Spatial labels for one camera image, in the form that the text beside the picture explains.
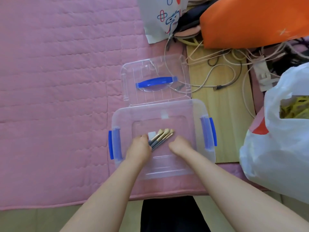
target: makeup brush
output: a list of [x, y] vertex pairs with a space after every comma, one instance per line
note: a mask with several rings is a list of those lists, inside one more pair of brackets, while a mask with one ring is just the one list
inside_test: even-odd
[[152, 148], [152, 150], [154, 150], [155, 148], [157, 148], [158, 146], [160, 146], [163, 142], [165, 142], [167, 139], [169, 139], [173, 134], [174, 134], [174, 130], [171, 129], [170, 132], [169, 132], [169, 134], [166, 135], [161, 141], [159, 141], [158, 144], [156, 144], [156, 145]]
[[158, 133], [148, 141], [149, 146], [163, 133], [163, 129], [159, 129]]
[[163, 134], [161, 134], [150, 146], [153, 148], [156, 144], [158, 144], [159, 141], [161, 141], [168, 133], [170, 132], [170, 129], [165, 129]]

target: wooden board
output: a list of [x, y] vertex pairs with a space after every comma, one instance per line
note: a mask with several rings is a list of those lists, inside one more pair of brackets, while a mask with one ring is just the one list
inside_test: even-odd
[[[190, 55], [194, 49], [195, 47], [187, 46], [187, 54]], [[205, 50], [203, 47], [200, 47], [192, 55], [192, 58], [196, 59], [213, 52], [215, 50]], [[231, 55], [227, 55], [227, 59], [231, 62], [239, 63]], [[194, 65], [190, 65], [192, 63], [191, 60], [188, 62], [191, 84], [201, 85], [211, 66], [206, 61]], [[227, 62], [223, 57], [220, 57], [218, 64], [227, 64]], [[240, 66], [231, 66], [238, 75]], [[205, 103], [209, 116], [214, 120], [218, 140], [218, 146], [215, 149], [217, 163], [239, 162], [239, 149], [243, 145], [246, 132], [253, 121], [253, 118], [245, 108], [242, 97], [242, 82], [247, 70], [247, 66], [243, 66], [240, 78], [227, 88], [217, 91], [214, 91], [212, 88], [202, 88], [192, 93], [192, 98], [202, 100]], [[233, 76], [233, 71], [229, 67], [218, 66], [212, 71], [205, 85], [222, 85], [231, 81]], [[247, 105], [254, 114], [249, 77], [246, 78], [244, 91]]]

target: black cable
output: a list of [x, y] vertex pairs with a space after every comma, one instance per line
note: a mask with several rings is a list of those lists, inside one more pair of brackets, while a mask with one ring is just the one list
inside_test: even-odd
[[207, 64], [211, 67], [216, 66], [218, 64], [219, 58], [220, 58], [220, 56], [216, 57], [216, 62], [213, 65], [209, 63], [209, 61], [211, 60], [211, 58], [210, 58], [210, 59], [207, 60]]
[[234, 81], [232, 81], [230, 84], [227, 84], [227, 85], [218, 85], [218, 86], [214, 87], [214, 90], [222, 89], [222, 88], [225, 88], [225, 87], [228, 87], [228, 86], [234, 84], [234, 83], [239, 79], [242, 70], [243, 70], [243, 64], [242, 64], [242, 62], [240, 61], [240, 72], [239, 72], [237, 78], [236, 78]]

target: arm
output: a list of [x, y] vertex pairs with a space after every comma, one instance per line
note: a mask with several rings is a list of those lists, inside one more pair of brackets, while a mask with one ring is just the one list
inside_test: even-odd
[[237, 232], [309, 231], [309, 223], [250, 184], [226, 172], [178, 136], [169, 144], [195, 171], [209, 195]]
[[150, 155], [147, 135], [134, 138], [126, 159], [80, 207], [61, 232], [118, 231], [135, 180]]

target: hand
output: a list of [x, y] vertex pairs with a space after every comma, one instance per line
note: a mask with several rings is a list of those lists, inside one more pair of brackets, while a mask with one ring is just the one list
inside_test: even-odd
[[182, 136], [177, 136], [175, 141], [168, 144], [168, 147], [175, 155], [182, 158], [186, 153], [192, 150], [191, 143]]
[[133, 139], [132, 144], [127, 151], [126, 160], [131, 160], [144, 166], [150, 156], [151, 146], [148, 144], [148, 136], [147, 134], [143, 134], [142, 136], [137, 136]]

